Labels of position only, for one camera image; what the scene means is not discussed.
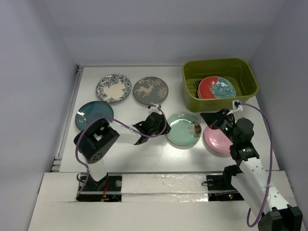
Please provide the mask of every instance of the green plastic bin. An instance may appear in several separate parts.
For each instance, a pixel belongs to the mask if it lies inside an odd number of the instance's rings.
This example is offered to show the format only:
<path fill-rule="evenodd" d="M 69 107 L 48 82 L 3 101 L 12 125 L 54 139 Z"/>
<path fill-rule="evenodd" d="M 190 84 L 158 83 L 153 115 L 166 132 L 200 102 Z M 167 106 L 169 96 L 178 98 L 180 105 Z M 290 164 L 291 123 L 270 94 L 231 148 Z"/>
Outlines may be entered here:
<path fill-rule="evenodd" d="M 183 66 L 183 93 L 187 108 L 192 112 L 232 109 L 233 100 L 246 102 L 258 92 L 258 84 L 248 63 L 241 59 L 214 59 L 187 62 Z M 236 90 L 232 98 L 199 99 L 200 82 L 209 76 L 230 81 Z"/>

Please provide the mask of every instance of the deer design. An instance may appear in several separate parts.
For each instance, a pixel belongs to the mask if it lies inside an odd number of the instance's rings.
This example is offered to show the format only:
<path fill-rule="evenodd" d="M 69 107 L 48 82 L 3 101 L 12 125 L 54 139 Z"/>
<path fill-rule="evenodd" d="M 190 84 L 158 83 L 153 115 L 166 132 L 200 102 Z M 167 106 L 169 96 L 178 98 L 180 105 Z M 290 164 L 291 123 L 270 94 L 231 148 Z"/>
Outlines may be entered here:
<path fill-rule="evenodd" d="M 143 96 L 143 97 L 150 95 L 150 92 L 151 92 L 152 89 L 154 88 L 154 82 L 153 82 L 153 80 L 151 80 L 151 79 L 149 78 L 149 79 L 147 79 L 147 80 L 145 80 L 145 81 L 147 82 L 147 85 L 149 85 L 149 88 L 146 88 L 146 87 L 141 86 L 141 87 L 139 87 L 138 90 L 135 91 L 135 92 L 138 91 L 138 95 L 140 94 L 140 92 L 143 92 L 143 91 L 144 91 L 145 93 L 144 93 L 144 96 Z"/>

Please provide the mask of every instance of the teal plate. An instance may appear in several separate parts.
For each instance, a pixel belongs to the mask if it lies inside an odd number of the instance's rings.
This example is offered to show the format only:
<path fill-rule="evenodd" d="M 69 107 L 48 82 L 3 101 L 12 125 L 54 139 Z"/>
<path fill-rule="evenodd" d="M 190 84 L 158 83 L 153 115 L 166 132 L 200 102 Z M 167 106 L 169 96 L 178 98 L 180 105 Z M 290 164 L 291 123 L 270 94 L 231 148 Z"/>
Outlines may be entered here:
<path fill-rule="evenodd" d="M 186 113 L 176 113 L 169 117 L 168 124 L 171 131 L 168 139 L 178 146 L 192 146 L 201 136 L 201 126 L 198 120 Z"/>
<path fill-rule="evenodd" d="M 87 125 L 102 116 L 109 116 L 113 119 L 114 111 L 112 110 L 111 106 L 105 102 L 93 101 L 83 105 L 78 110 L 75 117 L 75 124 L 77 128 L 82 131 L 87 127 Z"/>

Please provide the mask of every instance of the white enclosure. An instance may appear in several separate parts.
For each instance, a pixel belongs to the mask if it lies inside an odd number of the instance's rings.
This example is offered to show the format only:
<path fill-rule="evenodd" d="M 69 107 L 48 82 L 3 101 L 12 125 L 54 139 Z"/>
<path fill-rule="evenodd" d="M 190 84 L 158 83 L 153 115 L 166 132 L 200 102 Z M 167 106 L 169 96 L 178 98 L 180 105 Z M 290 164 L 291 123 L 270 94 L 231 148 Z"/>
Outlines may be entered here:
<path fill-rule="evenodd" d="M 2 1 L 1 230 L 29 227 L 43 173 L 58 154 L 77 65 L 226 57 L 253 69 L 275 168 L 286 171 L 306 222 L 307 12 L 307 0 Z M 257 129 L 268 145 L 264 124 Z M 263 140 L 256 142 L 261 147 Z"/>

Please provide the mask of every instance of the pink plate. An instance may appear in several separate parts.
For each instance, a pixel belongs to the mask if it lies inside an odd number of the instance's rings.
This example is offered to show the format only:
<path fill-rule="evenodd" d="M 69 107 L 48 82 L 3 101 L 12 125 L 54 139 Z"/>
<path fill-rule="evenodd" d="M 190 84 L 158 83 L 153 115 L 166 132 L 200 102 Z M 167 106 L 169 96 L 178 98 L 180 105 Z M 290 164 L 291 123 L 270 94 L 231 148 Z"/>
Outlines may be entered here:
<path fill-rule="evenodd" d="M 219 129 L 212 130 L 209 127 L 205 128 L 204 138 L 208 146 L 214 151 L 223 155 L 230 155 L 231 141 Z"/>

